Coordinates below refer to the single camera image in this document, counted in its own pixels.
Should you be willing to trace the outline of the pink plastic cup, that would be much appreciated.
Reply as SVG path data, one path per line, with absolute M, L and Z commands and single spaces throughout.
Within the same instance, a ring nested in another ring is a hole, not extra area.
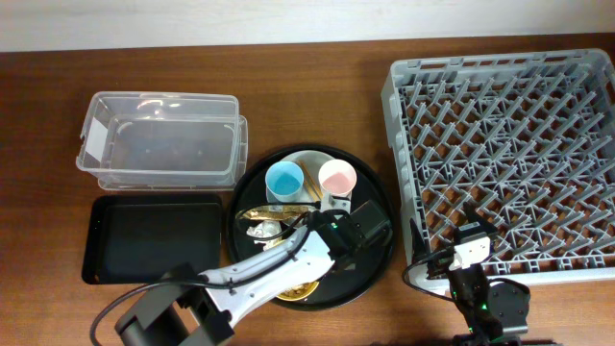
M 357 184 L 354 167 L 344 160 L 326 161 L 319 169 L 321 188 L 332 196 L 348 197 Z

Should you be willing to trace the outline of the yellow bowl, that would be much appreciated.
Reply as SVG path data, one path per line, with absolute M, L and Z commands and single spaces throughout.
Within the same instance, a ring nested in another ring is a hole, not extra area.
M 280 293 L 277 298 L 286 302 L 295 302 L 306 299 L 318 287 L 319 282 L 298 284 Z

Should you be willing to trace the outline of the blue plastic cup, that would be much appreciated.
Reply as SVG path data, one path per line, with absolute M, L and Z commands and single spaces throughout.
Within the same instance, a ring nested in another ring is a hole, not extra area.
M 304 173 L 293 161 L 278 161 L 265 173 L 265 185 L 273 197 L 284 203 L 296 202 L 303 189 Z

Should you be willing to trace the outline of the white tissue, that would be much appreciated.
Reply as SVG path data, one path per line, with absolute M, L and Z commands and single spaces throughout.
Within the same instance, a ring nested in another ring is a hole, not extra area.
M 281 232 L 282 227 L 279 221 L 265 220 L 254 227 L 249 227 L 246 235 L 255 244 L 263 244 L 265 248 L 269 248 L 279 241 Z

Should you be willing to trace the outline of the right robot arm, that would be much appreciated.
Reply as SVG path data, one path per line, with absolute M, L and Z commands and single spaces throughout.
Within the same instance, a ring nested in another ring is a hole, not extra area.
M 528 330 L 530 290 L 507 278 L 489 279 L 482 263 L 491 255 L 498 229 L 476 212 L 472 203 L 463 204 L 467 223 L 454 230 L 451 245 L 408 265 L 402 274 L 407 286 L 455 304 L 468 327 L 467 334 L 453 337 L 454 345 L 521 345 Z M 412 280 L 424 269 L 430 276 L 444 275 L 451 295 L 429 291 Z

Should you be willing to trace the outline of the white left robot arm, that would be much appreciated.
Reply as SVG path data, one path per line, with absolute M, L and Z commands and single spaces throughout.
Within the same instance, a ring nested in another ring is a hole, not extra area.
M 135 290 L 143 296 L 115 324 L 125 345 L 224 345 L 247 314 L 289 288 L 315 282 L 366 247 L 365 224 L 342 211 L 306 225 L 249 259 Z

